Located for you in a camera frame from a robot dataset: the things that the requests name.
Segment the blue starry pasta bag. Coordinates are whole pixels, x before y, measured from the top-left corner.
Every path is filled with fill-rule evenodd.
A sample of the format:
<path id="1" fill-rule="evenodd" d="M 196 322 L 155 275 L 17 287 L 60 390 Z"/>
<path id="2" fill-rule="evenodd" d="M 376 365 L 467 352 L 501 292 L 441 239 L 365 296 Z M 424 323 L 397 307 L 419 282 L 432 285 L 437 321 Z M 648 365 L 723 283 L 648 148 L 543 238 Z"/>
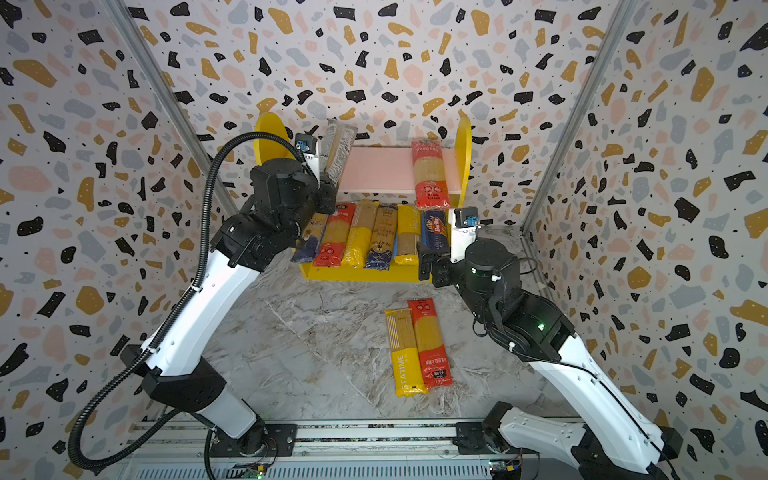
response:
<path id="1" fill-rule="evenodd" d="M 369 250 L 365 258 L 366 269 L 387 271 L 394 254 L 397 233 L 398 207 L 380 205 L 372 230 Z"/>

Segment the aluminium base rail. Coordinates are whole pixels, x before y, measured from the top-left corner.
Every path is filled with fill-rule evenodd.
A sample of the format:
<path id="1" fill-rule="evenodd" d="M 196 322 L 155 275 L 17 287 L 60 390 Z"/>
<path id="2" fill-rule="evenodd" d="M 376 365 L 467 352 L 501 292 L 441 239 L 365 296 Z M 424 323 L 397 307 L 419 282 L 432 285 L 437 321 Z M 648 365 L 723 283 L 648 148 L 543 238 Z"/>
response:
<path id="1" fill-rule="evenodd" d="M 202 424 L 173 421 L 119 465 L 120 479 L 614 479 L 596 439 L 573 418 L 523 422 L 503 442 L 481 419 L 270 422 L 267 444 L 239 456 Z"/>

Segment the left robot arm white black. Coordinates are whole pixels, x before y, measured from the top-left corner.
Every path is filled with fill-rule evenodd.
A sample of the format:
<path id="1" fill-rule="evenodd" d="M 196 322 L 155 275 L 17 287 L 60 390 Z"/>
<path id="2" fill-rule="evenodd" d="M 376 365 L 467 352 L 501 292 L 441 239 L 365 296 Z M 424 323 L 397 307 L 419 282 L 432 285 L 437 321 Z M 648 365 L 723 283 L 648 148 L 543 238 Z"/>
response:
<path id="1" fill-rule="evenodd" d="M 298 245 L 313 215 L 334 211 L 342 172 L 340 167 L 315 172 L 293 158 L 251 170 L 254 192 L 213 236 L 201 285 L 192 288 L 166 334 L 153 334 L 157 346 L 145 341 L 129 349 L 150 354 L 138 373 L 151 399 L 200 416 L 246 452 L 258 448 L 263 435 L 258 415 L 202 353 L 245 289 L 276 255 Z"/>

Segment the white label noodle bag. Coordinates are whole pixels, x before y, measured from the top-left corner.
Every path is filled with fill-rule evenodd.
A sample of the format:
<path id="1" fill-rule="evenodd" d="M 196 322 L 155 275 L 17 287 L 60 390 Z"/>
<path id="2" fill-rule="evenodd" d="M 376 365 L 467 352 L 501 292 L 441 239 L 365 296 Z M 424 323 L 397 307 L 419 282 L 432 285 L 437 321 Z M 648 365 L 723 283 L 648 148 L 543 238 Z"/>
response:
<path id="1" fill-rule="evenodd" d="M 341 180 L 358 129 L 338 120 L 329 120 L 321 140 L 320 166 L 330 182 L 337 186 Z"/>

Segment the blue Barilla spaghetti pack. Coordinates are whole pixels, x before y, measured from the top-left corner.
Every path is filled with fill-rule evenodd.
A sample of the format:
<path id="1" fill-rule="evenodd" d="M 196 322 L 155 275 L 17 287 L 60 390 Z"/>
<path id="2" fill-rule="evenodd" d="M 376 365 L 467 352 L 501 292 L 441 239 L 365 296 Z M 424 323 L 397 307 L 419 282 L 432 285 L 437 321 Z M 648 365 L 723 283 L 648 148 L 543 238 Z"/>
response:
<path id="1" fill-rule="evenodd" d="M 445 210 L 422 212 L 422 243 L 427 250 L 450 250 Z"/>

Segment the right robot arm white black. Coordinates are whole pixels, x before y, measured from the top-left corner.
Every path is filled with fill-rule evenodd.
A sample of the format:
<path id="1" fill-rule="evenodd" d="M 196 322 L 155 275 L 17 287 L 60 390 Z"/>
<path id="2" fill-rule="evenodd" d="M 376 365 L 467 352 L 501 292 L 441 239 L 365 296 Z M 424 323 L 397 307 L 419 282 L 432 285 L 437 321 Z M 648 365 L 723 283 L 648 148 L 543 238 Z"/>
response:
<path id="1" fill-rule="evenodd" d="M 419 277 L 453 287 L 485 337 L 556 387 L 579 416 L 558 422 L 497 402 L 482 423 L 489 449 L 553 458 L 584 479 L 673 479 L 681 435 L 645 417 L 611 382 L 571 321 L 549 299 L 523 288 L 519 258 L 493 239 L 469 244 L 461 260 L 417 247 Z"/>

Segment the yellow end spaghetti bag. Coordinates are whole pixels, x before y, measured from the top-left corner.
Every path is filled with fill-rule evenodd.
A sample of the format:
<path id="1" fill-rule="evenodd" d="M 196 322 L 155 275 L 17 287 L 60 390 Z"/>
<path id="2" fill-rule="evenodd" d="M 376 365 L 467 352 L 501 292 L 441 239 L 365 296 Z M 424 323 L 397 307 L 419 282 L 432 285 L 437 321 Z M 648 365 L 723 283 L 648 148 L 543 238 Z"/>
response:
<path id="1" fill-rule="evenodd" d="M 419 352 L 409 309 L 385 312 L 390 356 L 397 397 L 429 392 L 421 372 Z"/>

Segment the yellow Pastatime bag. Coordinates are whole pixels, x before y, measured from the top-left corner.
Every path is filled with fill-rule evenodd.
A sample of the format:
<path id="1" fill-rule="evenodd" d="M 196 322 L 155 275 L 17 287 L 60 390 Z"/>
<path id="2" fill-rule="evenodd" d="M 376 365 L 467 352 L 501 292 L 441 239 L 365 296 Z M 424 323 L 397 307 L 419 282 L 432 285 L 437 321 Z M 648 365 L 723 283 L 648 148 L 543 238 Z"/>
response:
<path id="1" fill-rule="evenodd" d="M 363 200 L 355 204 L 355 212 L 341 260 L 342 266 L 351 268 L 364 266 L 378 208 L 377 201 Z"/>
<path id="2" fill-rule="evenodd" d="M 412 205 L 398 206 L 397 252 L 394 256 L 397 265 L 418 264 L 418 243 L 422 239 L 421 211 Z"/>

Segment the dark blue Anko pasta bag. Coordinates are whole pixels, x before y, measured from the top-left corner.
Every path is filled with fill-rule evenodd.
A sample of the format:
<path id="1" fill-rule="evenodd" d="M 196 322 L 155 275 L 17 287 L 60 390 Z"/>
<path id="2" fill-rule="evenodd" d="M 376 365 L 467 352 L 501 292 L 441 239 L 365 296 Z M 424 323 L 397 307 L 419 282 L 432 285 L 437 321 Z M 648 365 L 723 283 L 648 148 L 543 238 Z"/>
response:
<path id="1" fill-rule="evenodd" d="M 295 264 L 312 263 L 316 258 L 322 236 L 328 221 L 328 215 L 315 213 L 304 229 L 300 245 L 295 249 L 291 262 Z"/>

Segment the red black-label spaghetti bag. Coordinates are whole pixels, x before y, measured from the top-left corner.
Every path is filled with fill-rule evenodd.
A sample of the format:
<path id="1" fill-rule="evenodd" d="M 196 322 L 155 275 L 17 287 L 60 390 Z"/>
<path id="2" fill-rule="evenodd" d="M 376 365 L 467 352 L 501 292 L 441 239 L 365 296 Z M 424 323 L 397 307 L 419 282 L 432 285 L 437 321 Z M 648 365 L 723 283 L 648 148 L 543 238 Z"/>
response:
<path id="1" fill-rule="evenodd" d="M 314 267 L 331 268 L 341 265 L 355 211 L 355 203 L 336 205 L 334 213 L 327 220 L 318 254 L 313 260 Z"/>

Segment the yellow shelf with coloured boards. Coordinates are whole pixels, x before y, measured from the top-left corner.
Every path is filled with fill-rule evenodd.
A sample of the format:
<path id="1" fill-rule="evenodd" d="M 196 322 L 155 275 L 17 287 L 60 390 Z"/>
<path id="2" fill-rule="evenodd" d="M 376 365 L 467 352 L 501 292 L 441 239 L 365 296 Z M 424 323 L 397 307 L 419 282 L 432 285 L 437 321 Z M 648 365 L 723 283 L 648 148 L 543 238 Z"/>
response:
<path id="1" fill-rule="evenodd" d="M 466 207 L 469 172 L 472 160 L 471 122 L 463 117 L 459 121 L 455 147 L 442 149 L 444 169 L 451 206 L 446 209 L 446 224 L 450 243 L 450 225 L 447 215 L 451 209 Z M 298 182 L 306 176 L 293 154 L 286 147 L 263 147 L 256 142 L 257 166 L 251 170 L 256 203 L 266 203 L 279 195 L 287 198 L 288 208 L 306 209 L 309 205 L 309 190 Z M 376 193 L 381 203 L 386 196 L 403 199 L 415 196 L 414 170 L 411 148 L 406 147 L 362 147 L 353 146 L 338 184 L 337 200 L 343 202 L 349 195 L 365 195 L 371 199 Z M 392 264 L 387 271 L 345 266 L 318 268 L 313 263 L 302 264 L 300 271 L 307 280 L 316 281 L 361 281 L 419 283 L 417 265 Z"/>

